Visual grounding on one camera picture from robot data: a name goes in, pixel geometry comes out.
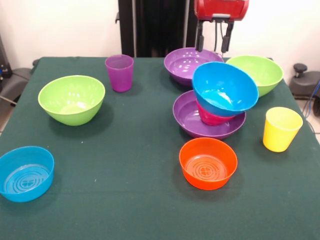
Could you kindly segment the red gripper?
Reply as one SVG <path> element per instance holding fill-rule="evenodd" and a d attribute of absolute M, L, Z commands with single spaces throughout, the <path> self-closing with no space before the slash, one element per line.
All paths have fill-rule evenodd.
<path fill-rule="evenodd" d="M 227 22 L 226 33 L 222 38 L 221 52 L 228 52 L 231 35 L 234 28 L 233 21 L 241 21 L 245 17 L 248 7 L 248 0 L 195 0 L 194 12 L 198 18 L 195 50 L 198 52 L 203 51 L 204 21 L 227 19 L 229 21 Z"/>

